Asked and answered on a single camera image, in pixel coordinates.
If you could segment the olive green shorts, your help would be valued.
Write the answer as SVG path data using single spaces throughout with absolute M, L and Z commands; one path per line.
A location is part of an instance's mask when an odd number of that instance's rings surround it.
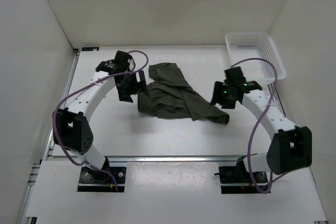
M 138 95 L 138 111 L 159 119 L 209 120 L 228 124 L 229 114 L 210 105 L 186 81 L 175 63 L 158 63 L 149 66 L 149 77 L 153 82 L 147 85 L 149 96 Z

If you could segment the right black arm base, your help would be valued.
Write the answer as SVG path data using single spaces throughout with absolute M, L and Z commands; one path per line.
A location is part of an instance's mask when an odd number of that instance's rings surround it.
M 220 180 L 222 194 L 258 194 L 259 187 L 263 193 L 270 193 L 272 179 L 267 173 L 270 168 L 266 161 L 251 158 L 252 173 L 248 171 L 247 157 L 239 157 L 234 166 L 220 166 L 214 176 Z

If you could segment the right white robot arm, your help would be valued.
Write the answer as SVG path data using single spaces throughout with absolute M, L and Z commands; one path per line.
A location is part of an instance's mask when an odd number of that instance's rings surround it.
M 236 102 L 247 108 L 270 137 L 266 153 L 243 157 L 236 168 L 236 177 L 247 182 L 255 172 L 272 172 L 276 175 L 311 166 L 312 132 L 299 127 L 272 105 L 256 81 L 230 86 L 216 81 L 211 105 L 234 109 Z

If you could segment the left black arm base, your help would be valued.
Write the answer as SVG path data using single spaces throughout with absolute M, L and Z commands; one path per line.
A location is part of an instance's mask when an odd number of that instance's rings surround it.
M 78 180 L 78 192 L 100 192 L 100 193 L 123 193 L 127 168 L 125 166 L 110 166 L 110 174 L 117 182 L 106 173 L 99 173 L 88 167 L 82 167 Z

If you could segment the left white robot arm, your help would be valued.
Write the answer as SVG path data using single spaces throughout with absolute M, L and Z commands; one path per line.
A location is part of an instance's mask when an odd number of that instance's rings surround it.
M 132 96 L 148 95 L 143 69 L 135 69 L 133 57 L 118 51 L 114 59 L 102 61 L 96 67 L 89 84 L 65 97 L 60 104 L 74 98 L 65 108 L 57 105 L 52 117 L 54 141 L 69 160 L 77 166 L 92 169 L 98 182 L 110 176 L 108 161 L 93 145 L 93 132 L 89 122 L 98 105 L 116 89 L 121 102 L 132 103 Z

